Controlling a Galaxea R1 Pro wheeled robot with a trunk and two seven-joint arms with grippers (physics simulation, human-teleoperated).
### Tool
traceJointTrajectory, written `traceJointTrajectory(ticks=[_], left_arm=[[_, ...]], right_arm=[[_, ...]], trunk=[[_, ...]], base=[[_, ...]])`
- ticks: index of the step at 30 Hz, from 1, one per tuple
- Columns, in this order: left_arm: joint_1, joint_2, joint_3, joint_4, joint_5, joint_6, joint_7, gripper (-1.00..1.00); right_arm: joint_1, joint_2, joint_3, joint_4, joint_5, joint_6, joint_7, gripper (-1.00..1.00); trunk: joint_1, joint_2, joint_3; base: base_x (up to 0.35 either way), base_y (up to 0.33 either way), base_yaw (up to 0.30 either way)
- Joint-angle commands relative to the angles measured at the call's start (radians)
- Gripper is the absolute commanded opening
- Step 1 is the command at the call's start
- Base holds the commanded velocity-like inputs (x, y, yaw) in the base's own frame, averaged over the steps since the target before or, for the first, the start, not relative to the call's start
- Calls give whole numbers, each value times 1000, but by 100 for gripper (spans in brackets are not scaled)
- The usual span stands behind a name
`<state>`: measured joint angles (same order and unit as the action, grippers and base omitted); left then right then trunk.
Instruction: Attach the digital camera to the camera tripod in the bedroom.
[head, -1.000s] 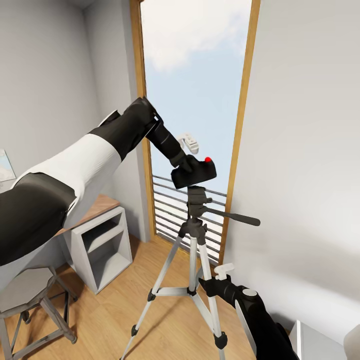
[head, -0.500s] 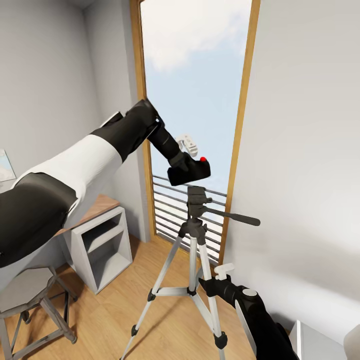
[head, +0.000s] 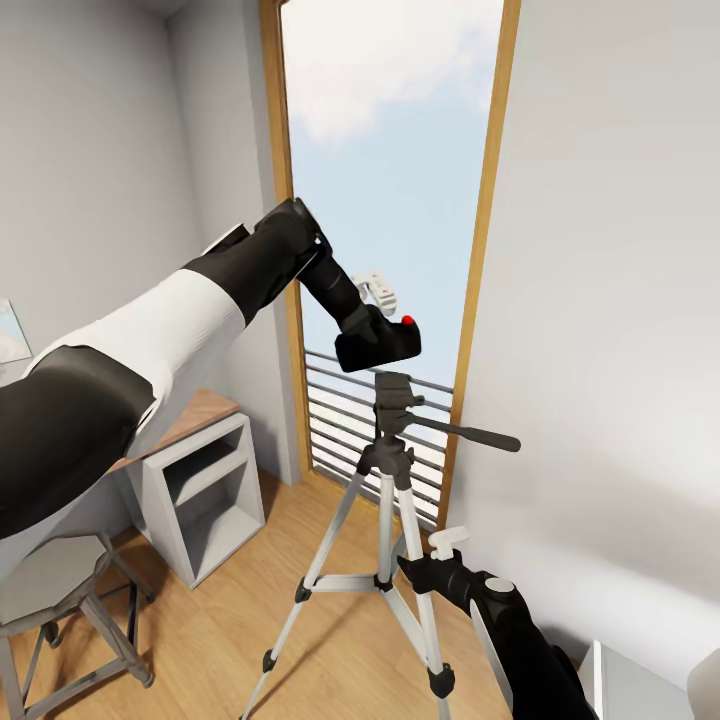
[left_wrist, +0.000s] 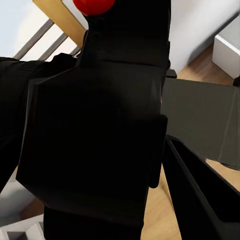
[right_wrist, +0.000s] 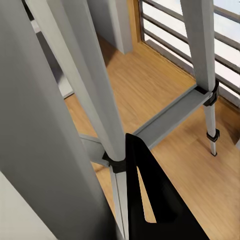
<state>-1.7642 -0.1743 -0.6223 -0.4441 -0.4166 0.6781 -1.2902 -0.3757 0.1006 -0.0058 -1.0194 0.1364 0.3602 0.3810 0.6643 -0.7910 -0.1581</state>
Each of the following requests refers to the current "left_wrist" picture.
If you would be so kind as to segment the camera tripod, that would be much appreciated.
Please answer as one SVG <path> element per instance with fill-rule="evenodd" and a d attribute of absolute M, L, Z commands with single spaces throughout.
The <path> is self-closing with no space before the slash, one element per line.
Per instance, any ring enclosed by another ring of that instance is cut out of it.
<path fill-rule="evenodd" d="M 233 85 L 178 79 L 166 71 L 160 113 L 166 134 L 179 138 L 205 162 L 240 171 L 240 76 Z"/>

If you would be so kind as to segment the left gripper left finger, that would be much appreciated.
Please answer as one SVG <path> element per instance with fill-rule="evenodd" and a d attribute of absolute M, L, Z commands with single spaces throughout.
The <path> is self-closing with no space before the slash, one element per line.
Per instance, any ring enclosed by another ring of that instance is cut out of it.
<path fill-rule="evenodd" d="M 22 133 L 0 138 L 0 193 L 17 169 L 22 143 Z"/>

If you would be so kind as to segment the digital camera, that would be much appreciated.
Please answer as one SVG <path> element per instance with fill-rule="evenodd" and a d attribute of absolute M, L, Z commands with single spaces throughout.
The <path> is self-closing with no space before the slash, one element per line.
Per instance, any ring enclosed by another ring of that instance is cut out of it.
<path fill-rule="evenodd" d="M 141 240 L 159 185 L 171 0 L 72 0 L 75 56 L 0 56 L 0 139 L 22 133 L 16 180 L 44 204 L 45 240 Z"/>

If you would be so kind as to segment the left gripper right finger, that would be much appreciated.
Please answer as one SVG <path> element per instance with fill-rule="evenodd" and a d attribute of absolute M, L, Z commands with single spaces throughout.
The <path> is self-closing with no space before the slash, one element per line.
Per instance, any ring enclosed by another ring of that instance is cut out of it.
<path fill-rule="evenodd" d="M 182 240 L 240 240 L 240 192 L 166 134 L 162 165 Z"/>

